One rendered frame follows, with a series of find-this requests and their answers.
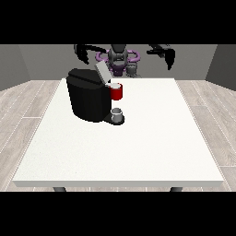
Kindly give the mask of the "pale grey machine lid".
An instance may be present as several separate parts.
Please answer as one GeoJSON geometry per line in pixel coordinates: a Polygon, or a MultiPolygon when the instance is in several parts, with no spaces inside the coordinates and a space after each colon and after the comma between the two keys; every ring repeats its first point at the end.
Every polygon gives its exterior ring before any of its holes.
{"type": "Polygon", "coordinates": [[[95,64],[95,68],[104,84],[107,84],[112,79],[112,75],[104,61],[95,64]]]}

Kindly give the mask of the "black coffee machine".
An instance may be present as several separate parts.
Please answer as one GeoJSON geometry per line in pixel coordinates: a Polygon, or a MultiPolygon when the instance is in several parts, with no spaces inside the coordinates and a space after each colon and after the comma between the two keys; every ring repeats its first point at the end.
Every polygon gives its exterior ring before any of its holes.
{"type": "Polygon", "coordinates": [[[113,125],[119,123],[112,121],[112,99],[110,85],[105,85],[96,70],[72,69],[66,78],[72,110],[78,118],[93,123],[107,122],[113,125]]]}

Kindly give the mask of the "small grey cup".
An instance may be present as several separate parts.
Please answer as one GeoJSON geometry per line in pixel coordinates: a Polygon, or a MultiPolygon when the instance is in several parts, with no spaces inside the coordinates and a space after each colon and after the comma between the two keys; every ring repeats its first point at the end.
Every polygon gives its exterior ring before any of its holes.
{"type": "Polygon", "coordinates": [[[112,121],[115,123],[119,123],[123,119],[123,112],[120,108],[113,108],[111,110],[112,121]]]}

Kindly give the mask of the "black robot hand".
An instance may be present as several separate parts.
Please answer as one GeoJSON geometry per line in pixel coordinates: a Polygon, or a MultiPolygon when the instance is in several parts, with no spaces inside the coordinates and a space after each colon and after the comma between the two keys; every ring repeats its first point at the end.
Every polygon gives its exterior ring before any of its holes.
{"type": "Polygon", "coordinates": [[[150,44],[151,49],[147,50],[147,54],[158,55],[164,58],[167,68],[171,70],[175,61],[175,50],[169,44],[150,44]]]}
{"type": "Polygon", "coordinates": [[[77,55],[77,58],[80,61],[84,62],[86,65],[89,64],[88,51],[106,53],[106,50],[101,47],[97,47],[94,45],[87,45],[87,44],[75,44],[74,51],[75,51],[75,54],[77,55]]]}

